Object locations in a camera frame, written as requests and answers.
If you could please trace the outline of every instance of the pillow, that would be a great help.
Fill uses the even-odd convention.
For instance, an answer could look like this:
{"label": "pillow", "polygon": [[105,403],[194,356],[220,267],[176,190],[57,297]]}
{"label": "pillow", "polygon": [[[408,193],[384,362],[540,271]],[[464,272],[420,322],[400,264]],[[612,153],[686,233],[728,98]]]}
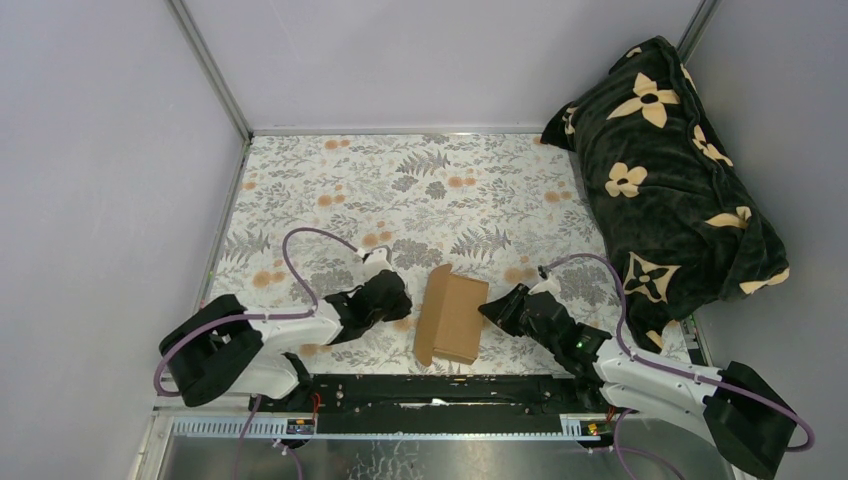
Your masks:
{"label": "pillow", "polygon": [[789,276],[786,250],[733,170],[677,51],[656,37],[548,123],[577,152],[586,195],[621,275],[636,343],[716,299]]}

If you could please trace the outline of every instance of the gray wall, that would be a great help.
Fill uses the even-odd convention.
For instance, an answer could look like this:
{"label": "gray wall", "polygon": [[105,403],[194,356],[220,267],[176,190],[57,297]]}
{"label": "gray wall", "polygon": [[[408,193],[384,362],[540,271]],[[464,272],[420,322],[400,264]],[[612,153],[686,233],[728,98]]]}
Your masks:
{"label": "gray wall", "polygon": [[698,314],[717,364],[756,368],[816,430],[812,451],[787,454],[783,479],[844,478],[848,468],[846,26],[844,0],[727,0],[689,65],[789,254],[786,283]]}
{"label": "gray wall", "polygon": [[698,0],[187,0],[258,129],[541,131]]}
{"label": "gray wall", "polygon": [[0,478],[124,478],[240,141],[161,0],[2,2],[0,112]]}

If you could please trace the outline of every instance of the patterned mat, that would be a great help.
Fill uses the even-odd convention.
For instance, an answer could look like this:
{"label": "patterned mat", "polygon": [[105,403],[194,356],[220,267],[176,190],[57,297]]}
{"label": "patterned mat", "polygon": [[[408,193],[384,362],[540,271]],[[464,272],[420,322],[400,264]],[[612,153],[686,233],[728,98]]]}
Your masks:
{"label": "patterned mat", "polygon": [[[535,284],[536,266],[604,244],[563,150],[535,135],[356,135],[256,137],[226,235],[212,297],[235,293],[251,307],[305,305],[283,265],[280,243],[315,226],[357,246],[389,245],[414,304],[404,320],[378,324],[341,345],[303,345],[312,373],[546,374],[564,370],[536,342],[486,321],[473,365],[412,354],[427,275],[454,271],[489,282],[489,299],[516,283]],[[291,242],[298,272],[319,296],[362,281],[358,259],[331,240]],[[555,270],[560,300],[578,321],[612,331],[618,300],[604,267],[574,261]],[[663,333],[664,354],[688,361],[678,326]]]}

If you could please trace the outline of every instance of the enclosure panel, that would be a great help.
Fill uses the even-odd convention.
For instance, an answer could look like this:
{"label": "enclosure panel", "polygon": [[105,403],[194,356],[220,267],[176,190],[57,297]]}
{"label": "enclosure panel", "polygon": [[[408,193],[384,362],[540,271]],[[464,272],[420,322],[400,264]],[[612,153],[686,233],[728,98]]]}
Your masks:
{"label": "enclosure panel", "polygon": [[537,129],[699,0],[189,0],[255,129]]}
{"label": "enclosure panel", "polygon": [[0,478],[124,478],[240,139],[162,1],[4,2],[0,65]]}
{"label": "enclosure panel", "polygon": [[[791,275],[698,319],[717,365],[756,368],[816,430],[778,478],[842,478],[848,462],[848,4],[724,2],[690,64],[728,156],[786,243]],[[796,433],[795,442],[803,433]]]}
{"label": "enclosure panel", "polygon": [[[296,450],[303,478],[342,479],[485,479],[604,480],[626,479],[615,454],[588,455],[576,442],[514,440],[312,440]],[[624,445],[655,453],[691,480],[731,479],[729,466],[707,442],[658,420],[626,420]],[[236,440],[173,439],[163,480],[231,478]],[[281,456],[270,440],[248,440],[239,473],[243,480],[296,478],[291,454]],[[636,478],[671,480],[662,465],[628,455]]]}

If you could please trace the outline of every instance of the open cardboard box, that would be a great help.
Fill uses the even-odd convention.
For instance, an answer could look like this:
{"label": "open cardboard box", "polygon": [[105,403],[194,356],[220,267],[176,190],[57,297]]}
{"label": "open cardboard box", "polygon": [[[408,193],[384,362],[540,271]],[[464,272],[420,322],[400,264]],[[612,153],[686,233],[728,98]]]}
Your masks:
{"label": "open cardboard box", "polygon": [[477,307],[486,303],[489,284],[451,268],[436,267],[427,280],[413,347],[422,365],[431,365],[434,356],[471,365],[480,350],[483,315]]}

